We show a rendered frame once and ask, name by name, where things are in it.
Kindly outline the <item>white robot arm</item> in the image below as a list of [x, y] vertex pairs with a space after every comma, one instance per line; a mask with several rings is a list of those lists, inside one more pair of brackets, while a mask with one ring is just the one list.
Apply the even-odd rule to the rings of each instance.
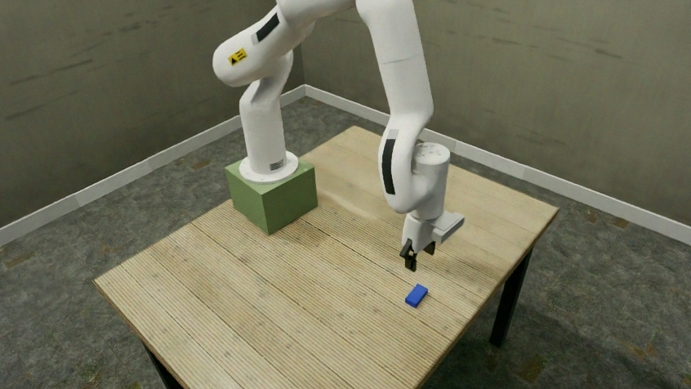
[[464, 225], [465, 216], [444, 210], [448, 149], [433, 142], [415, 145], [434, 106], [412, 0], [276, 1], [265, 18], [223, 42], [213, 56], [213, 69], [224, 84], [252, 83], [239, 102], [248, 154], [239, 167], [241, 176], [273, 184], [296, 172], [297, 157], [285, 147], [279, 101], [292, 68], [292, 49], [310, 36], [316, 20], [357, 8], [372, 35], [390, 107], [378, 151], [386, 201], [396, 213], [435, 226], [431, 239], [443, 243]]

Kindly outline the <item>blue rectangular block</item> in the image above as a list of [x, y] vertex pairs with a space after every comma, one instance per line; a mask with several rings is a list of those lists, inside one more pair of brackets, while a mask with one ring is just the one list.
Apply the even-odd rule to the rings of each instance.
[[405, 303], [416, 308], [427, 293], [428, 288], [417, 284], [410, 294], [405, 298]]

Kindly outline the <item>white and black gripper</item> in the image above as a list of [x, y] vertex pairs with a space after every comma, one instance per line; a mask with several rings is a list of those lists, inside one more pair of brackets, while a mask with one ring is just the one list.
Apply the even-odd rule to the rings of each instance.
[[[435, 226], [423, 219], [407, 214], [403, 225], [402, 246], [400, 256], [405, 259], [405, 267], [415, 272], [417, 269], [417, 253], [422, 249], [431, 256], [435, 254], [435, 241], [431, 239]], [[409, 252], [413, 251], [413, 255]], [[408, 260], [407, 260], [408, 259]]]

